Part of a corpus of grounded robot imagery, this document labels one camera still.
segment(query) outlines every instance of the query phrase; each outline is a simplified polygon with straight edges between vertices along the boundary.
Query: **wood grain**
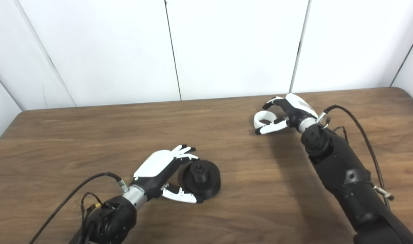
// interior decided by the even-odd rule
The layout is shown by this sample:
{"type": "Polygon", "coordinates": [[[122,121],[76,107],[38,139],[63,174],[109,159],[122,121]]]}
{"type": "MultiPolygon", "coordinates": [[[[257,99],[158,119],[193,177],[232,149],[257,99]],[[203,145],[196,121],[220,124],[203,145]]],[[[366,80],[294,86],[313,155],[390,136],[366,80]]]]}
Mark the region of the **wood grain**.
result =
{"type": "MultiPolygon", "coordinates": [[[[398,88],[301,96],[318,112],[340,104],[355,114],[372,142],[386,188],[396,196],[392,210],[413,231],[413,99],[398,88]]],[[[146,203],[125,243],[351,243],[353,230],[319,182],[299,134],[293,129],[254,134],[252,118],[270,98],[21,113],[0,139],[0,243],[28,242],[87,177],[112,171],[130,181],[151,153],[181,143],[218,165],[221,191],[204,204],[161,198],[146,203]]],[[[375,172],[353,122],[341,111],[330,116],[332,128],[346,126],[356,154],[375,172]]],[[[68,202],[37,243],[68,242],[80,226],[79,199],[86,191],[103,200],[121,193],[112,179],[96,179],[68,202]]]]}

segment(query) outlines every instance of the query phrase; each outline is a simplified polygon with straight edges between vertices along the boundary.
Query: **black cylindrical object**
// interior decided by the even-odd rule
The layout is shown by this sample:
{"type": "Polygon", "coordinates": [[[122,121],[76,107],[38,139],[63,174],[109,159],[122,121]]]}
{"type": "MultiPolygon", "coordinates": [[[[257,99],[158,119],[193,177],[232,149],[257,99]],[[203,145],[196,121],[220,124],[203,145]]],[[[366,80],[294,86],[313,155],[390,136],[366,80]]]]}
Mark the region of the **black cylindrical object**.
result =
{"type": "Polygon", "coordinates": [[[184,170],[183,183],[187,190],[203,199],[212,198],[221,187],[220,170],[213,162],[197,160],[184,170]]]}

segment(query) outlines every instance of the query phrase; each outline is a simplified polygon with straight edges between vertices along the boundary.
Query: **black cable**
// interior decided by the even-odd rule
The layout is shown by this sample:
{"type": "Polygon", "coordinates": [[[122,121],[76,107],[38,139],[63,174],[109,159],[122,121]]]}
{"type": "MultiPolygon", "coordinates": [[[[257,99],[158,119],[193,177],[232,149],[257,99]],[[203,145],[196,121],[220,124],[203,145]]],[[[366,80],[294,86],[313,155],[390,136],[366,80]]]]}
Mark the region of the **black cable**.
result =
{"type": "Polygon", "coordinates": [[[100,176],[110,176],[113,179],[116,180],[116,182],[120,182],[122,179],[121,177],[119,177],[117,174],[114,173],[110,173],[110,172],[106,172],[106,173],[99,173],[96,174],[92,177],[90,177],[89,179],[83,181],[81,184],[78,185],[78,187],[76,187],[65,199],[64,201],[62,201],[62,203],[56,208],[56,210],[54,210],[54,212],[48,217],[48,219],[44,222],[44,224],[41,226],[41,228],[38,230],[38,232],[36,232],[35,236],[32,238],[32,240],[28,243],[28,244],[33,244],[36,239],[38,238],[38,236],[42,233],[42,231],[45,229],[45,227],[50,223],[50,221],[54,218],[54,216],[59,212],[59,210],[72,198],[72,196],[78,192],[78,190],[80,188],[82,188],[85,184],[87,184],[87,182],[90,182],[91,180],[98,178],[100,176]]]}
{"type": "Polygon", "coordinates": [[[338,130],[338,129],[342,129],[342,130],[343,130],[343,135],[344,135],[344,137],[345,137],[345,141],[348,141],[348,134],[346,133],[345,127],[344,127],[344,126],[338,126],[338,127],[336,127],[336,128],[333,130],[333,132],[336,132],[336,130],[338,130]]]}
{"type": "Polygon", "coordinates": [[[87,218],[89,217],[90,213],[95,209],[96,205],[92,205],[90,207],[87,208],[87,212],[86,214],[85,209],[84,209],[84,199],[86,198],[86,196],[88,195],[92,195],[95,197],[95,199],[99,202],[99,204],[102,206],[102,201],[101,199],[99,199],[98,196],[96,196],[95,194],[91,193],[91,192],[87,192],[83,195],[83,197],[81,198],[81,203],[80,203],[80,209],[81,209],[81,234],[80,234],[80,239],[79,241],[81,242],[81,240],[83,240],[84,238],[84,234],[86,232],[86,224],[87,224],[87,218]]]}
{"type": "MultiPolygon", "coordinates": [[[[378,176],[379,184],[380,184],[381,188],[383,188],[383,189],[385,190],[386,188],[384,187],[383,175],[381,174],[381,169],[379,168],[378,160],[376,159],[376,156],[375,156],[375,153],[374,153],[374,151],[373,151],[372,145],[370,144],[370,141],[369,141],[369,139],[368,139],[368,136],[366,135],[365,130],[364,130],[363,127],[360,125],[360,123],[358,122],[357,118],[356,118],[349,110],[347,110],[346,108],[344,108],[344,107],[342,107],[342,106],[332,105],[332,106],[326,108],[326,109],[324,110],[324,113],[328,114],[331,110],[333,110],[333,109],[335,109],[335,108],[339,108],[339,109],[343,110],[345,113],[347,113],[347,114],[349,115],[349,117],[351,117],[351,119],[352,119],[352,120],[354,121],[354,123],[357,125],[358,129],[360,130],[360,132],[362,133],[363,138],[365,139],[366,145],[367,145],[367,147],[368,147],[368,149],[369,149],[370,155],[372,156],[373,163],[374,163],[374,165],[375,165],[376,174],[377,174],[377,176],[378,176]]],[[[388,200],[385,196],[383,196],[383,198],[384,198],[384,203],[386,204],[386,207],[387,207],[388,209],[390,209],[389,200],[388,200]]]]}

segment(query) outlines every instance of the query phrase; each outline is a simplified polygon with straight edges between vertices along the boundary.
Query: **robotic hand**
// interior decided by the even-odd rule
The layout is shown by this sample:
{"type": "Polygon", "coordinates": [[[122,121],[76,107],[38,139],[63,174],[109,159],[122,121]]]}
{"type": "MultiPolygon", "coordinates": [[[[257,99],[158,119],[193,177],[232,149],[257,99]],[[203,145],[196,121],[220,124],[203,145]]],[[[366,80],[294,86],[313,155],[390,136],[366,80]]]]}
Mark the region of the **robotic hand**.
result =
{"type": "Polygon", "coordinates": [[[172,151],[161,150],[151,154],[134,173],[124,194],[105,201],[87,218],[71,239],[70,244],[120,244],[136,225],[137,211],[152,198],[164,196],[174,201],[202,203],[203,199],[167,181],[180,165],[199,158],[190,152],[194,147],[179,145],[172,151]]]}
{"type": "Polygon", "coordinates": [[[387,207],[387,199],[392,200],[393,196],[372,183],[371,173],[348,142],[327,129],[329,118],[327,125],[320,124],[330,110],[340,108],[351,116],[369,146],[361,125],[346,108],[333,105],[318,116],[307,102],[294,94],[287,94],[285,98],[274,97],[262,109],[267,110],[272,105],[281,107],[286,116],[277,119],[270,111],[257,113],[254,117],[256,134],[267,134],[287,127],[295,128],[302,134],[301,143],[322,184],[338,200],[356,231],[355,244],[413,244],[411,231],[387,207]],[[384,196],[386,205],[377,193],[384,196]]]}

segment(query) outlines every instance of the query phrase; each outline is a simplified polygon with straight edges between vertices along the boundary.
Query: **panel seam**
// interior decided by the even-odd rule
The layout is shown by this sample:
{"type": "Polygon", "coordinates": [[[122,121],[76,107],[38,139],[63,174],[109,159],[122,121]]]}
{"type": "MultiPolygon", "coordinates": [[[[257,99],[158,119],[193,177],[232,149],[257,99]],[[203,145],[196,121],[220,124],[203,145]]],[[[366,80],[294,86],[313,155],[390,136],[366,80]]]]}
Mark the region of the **panel seam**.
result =
{"type": "Polygon", "coordinates": [[[172,46],[173,63],[175,64],[175,73],[177,75],[178,91],[180,94],[180,101],[182,101],[181,88],[179,85],[179,77],[178,77],[178,69],[177,69],[177,60],[175,59],[175,50],[173,49],[172,32],[170,31],[169,14],[167,12],[167,1],[166,0],[164,0],[164,8],[166,9],[167,26],[169,27],[170,44],[172,46]]]}
{"type": "Polygon", "coordinates": [[[71,102],[74,104],[75,107],[77,107],[77,104],[75,103],[71,93],[69,92],[65,82],[63,81],[62,77],[59,74],[59,71],[57,71],[56,66],[53,63],[53,60],[51,59],[50,55],[48,54],[47,49],[45,48],[44,44],[42,43],[41,39],[38,36],[38,33],[36,32],[35,28],[33,27],[30,19],[28,18],[26,12],[24,11],[21,3],[19,2],[19,0],[13,0],[21,14],[21,16],[23,17],[23,20],[25,21],[26,25],[28,26],[30,32],[32,33],[36,43],[38,44],[39,48],[41,49],[42,53],[45,56],[45,59],[47,60],[48,64],[50,65],[50,68],[53,70],[53,73],[55,74],[57,80],[59,81],[60,85],[64,88],[65,92],[69,95],[69,98],[71,100],[71,102]]]}
{"type": "Polygon", "coordinates": [[[25,108],[22,103],[20,103],[15,97],[12,95],[12,93],[9,91],[9,89],[6,87],[5,83],[2,82],[2,79],[0,77],[0,84],[2,87],[5,89],[5,91],[9,94],[9,96],[12,98],[12,100],[16,103],[16,105],[19,107],[21,111],[25,111],[25,108]]]}
{"type": "Polygon", "coordinates": [[[402,67],[404,66],[404,63],[405,63],[405,61],[407,60],[408,55],[411,53],[411,50],[412,50],[412,49],[413,49],[413,44],[411,45],[410,49],[408,50],[407,55],[405,56],[405,58],[404,58],[404,60],[403,60],[402,64],[400,65],[399,69],[397,70],[397,73],[395,74],[395,77],[393,78],[392,83],[390,83],[390,86],[389,86],[389,87],[392,87],[393,83],[394,83],[394,82],[395,82],[395,80],[396,80],[397,75],[399,74],[400,70],[401,70],[401,69],[402,69],[402,67]]]}

